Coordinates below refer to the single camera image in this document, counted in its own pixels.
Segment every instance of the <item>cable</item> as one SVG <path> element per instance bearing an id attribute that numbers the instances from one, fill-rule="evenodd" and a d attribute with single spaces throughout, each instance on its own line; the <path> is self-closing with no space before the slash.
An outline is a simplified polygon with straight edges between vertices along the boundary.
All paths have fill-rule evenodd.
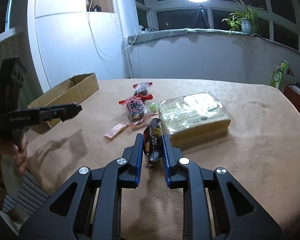
<path id="1" fill-rule="evenodd" d="M 111 20 L 114 22 L 114 23 L 116 23 L 117 21 L 118 21 L 118 15 L 119 15 L 119 13 L 118 13 L 118 0 L 115 0 L 115 7 L 116 7 L 116 11 L 117 11 L 117 13 L 116 13 L 116 19 L 115 19 L 115 21 L 112 19 L 112 14 L 111 14 Z"/>
<path id="2" fill-rule="evenodd" d="M 115 54 L 115 55 L 108 55 L 108 54 L 104 53 L 104 52 L 99 48 L 99 46 L 98 46 L 98 44 L 97 44 L 97 42 L 96 42 L 96 40 L 95 40 L 95 38 L 94 38 L 93 31 L 92 31 L 91 25 L 90 25 L 90 10 L 91 10 L 92 1 L 93 1 L 93 0 L 91 0 L 90 6 L 89 6 L 89 12 L 88 12 L 88 24 L 89 24 L 90 32 L 91 32 L 91 35 L 92 35 L 92 40 L 93 40 L 94 47 L 96 48 L 96 51 L 97 51 L 97 52 L 98 52 L 98 50 L 99 50 L 103 55 L 105 55 L 105 56 L 107 56 L 107 57 L 115 57 L 115 56 L 121 54 L 122 52 L 124 52 L 126 49 L 130 48 L 130 47 L 136 42 L 136 40 L 137 40 L 137 32 L 136 32 L 136 30 L 134 30 L 134 32 L 136 33 L 136 37 L 135 37 L 133 43 L 132 43 L 130 46 L 126 47 L 125 49 L 121 50 L 119 53 L 117 53 L 117 54 Z"/>

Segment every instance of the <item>open cardboard box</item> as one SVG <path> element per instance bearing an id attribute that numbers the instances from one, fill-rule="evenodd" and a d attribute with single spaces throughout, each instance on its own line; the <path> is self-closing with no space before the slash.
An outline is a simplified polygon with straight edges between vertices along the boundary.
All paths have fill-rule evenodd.
<path id="1" fill-rule="evenodd" d="M 74 76 L 44 93 L 30 103 L 28 108 L 70 104 L 73 102 L 80 104 L 98 89 L 99 85 L 96 74 L 92 73 Z M 52 121 L 47 121 L 46 123 L 52 128 L 59 121 L 60 119 L 54 119 Z"/>

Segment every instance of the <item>bread package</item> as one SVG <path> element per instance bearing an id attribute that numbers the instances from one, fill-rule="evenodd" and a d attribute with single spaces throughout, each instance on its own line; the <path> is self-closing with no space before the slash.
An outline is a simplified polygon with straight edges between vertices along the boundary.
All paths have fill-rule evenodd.
<path id="1" fill-rule="evenodd" d="M 230 125 L 221 102 L 209 92 L 162 101 L 159 118 L 171 145 L 181 149 L 226 133 Z"/>

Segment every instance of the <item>table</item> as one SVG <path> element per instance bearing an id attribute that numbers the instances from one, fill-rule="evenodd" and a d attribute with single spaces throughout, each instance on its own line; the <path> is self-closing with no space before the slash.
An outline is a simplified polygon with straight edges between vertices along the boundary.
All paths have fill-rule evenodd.
<path id="1" fill-rule="evenodd" d="M 104 138 L 127 121 L 118 101 L 133 94 L 132 85 L 152 81 L 154 100 L 211 92 L 225 106 L 231 124 L 227 136 L 183 152 L 199 166 L 225 167 L 277 221 L 285 233 L 300 225 L 300 114 L 275 88 L 208 80 L 100 81 L 100 90 L 82 103 L 74 119 L 42 133 L 28 131 L 28 167 L 49 194 L 77 169 L 104 167 L 133 145 L 143 126 L 128 127 L 110 141 Z M 122 193 L 122 237 L 182 239 L 182 191 L 166 187 L 162 165 L 142 164 L 139 188 Z"/>

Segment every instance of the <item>small pink packet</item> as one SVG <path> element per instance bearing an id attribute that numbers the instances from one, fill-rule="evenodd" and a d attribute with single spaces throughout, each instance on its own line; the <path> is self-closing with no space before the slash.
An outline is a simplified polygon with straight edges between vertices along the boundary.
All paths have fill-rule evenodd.
<path id="1" fill-rule="evenodd" d="M 129 125 L 128 122 L 121 122 L 113 127 L 109 132 L 105 133 L 105 137 L 111 139 L 116 136 L 119 132 L 124 130 Z"/>

